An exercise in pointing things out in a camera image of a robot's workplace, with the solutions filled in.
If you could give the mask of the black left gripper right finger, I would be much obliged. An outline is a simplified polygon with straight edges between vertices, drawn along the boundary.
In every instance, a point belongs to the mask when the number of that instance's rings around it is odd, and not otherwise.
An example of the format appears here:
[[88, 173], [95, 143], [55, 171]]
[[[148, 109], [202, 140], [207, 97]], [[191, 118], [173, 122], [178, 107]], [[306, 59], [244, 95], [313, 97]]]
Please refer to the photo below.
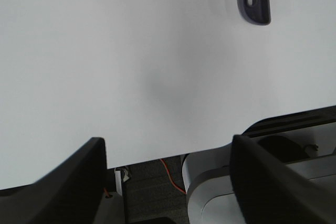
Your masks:
[[335, 193], [234, 135], [229, 174], [245, 223], [335, 223]]

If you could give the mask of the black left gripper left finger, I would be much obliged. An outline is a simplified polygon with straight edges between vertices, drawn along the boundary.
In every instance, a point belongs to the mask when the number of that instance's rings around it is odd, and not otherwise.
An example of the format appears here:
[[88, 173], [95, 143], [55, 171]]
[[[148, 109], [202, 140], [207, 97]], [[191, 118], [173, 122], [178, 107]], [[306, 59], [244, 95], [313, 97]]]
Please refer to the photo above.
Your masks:
[[122, 197], [106, 181], [105, 141], [94, 137], [40, 180], [1, 197], [1, 223], [124, 223]]

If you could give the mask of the white grey robot base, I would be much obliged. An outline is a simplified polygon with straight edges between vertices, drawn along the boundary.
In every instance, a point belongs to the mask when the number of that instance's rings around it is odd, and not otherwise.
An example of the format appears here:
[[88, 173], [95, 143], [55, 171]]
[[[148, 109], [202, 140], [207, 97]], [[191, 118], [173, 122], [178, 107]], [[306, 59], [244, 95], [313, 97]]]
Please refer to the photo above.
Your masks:
[[190, 223], [335, 223], [335, 107], [261, 120], [182, 177]]

